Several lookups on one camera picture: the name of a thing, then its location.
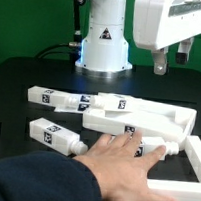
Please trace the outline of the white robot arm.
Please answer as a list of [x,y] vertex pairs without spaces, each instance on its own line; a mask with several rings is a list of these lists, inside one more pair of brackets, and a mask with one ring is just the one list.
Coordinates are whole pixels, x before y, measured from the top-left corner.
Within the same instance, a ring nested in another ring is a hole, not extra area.
[[[128,42],[124,39],[126,0],[91,0],[89,32],[81,42],[77,72],[116,78],[129,74]],[[201,34],[201,0],[135,0],[133,40],[152,53],[153,69],[167,72],[168,47],[178,44],[176,61],[188,61],[193,39]]]

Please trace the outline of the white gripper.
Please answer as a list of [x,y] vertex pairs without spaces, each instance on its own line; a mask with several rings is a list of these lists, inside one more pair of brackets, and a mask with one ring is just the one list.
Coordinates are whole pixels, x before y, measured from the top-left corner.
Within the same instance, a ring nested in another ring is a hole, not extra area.
[[175,61],[185,65],[198,34],[201,34],[201,0],[135,0],[133,40],[137,47],[153,51],[155,74],[166,74],[167,46],[179,41]]

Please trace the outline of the person's bare hand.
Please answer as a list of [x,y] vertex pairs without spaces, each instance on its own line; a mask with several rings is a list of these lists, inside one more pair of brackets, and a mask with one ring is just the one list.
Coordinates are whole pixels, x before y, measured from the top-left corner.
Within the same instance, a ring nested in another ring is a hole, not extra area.
[[103,201],[176,201],[155,194],[147,184],[148,171],[166,152],[164,145],[136,158],[142,136],[134,132],[112,137],[103,134],[93,147],[74,160],[84,164],[94,174]]

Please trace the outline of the dark blue sleeved forearm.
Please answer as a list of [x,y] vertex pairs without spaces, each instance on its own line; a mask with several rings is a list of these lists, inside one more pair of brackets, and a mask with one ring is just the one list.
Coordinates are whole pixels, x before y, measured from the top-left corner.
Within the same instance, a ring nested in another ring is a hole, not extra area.
[[102,201],[94,174],[58,153],[0,160],[0,201]]

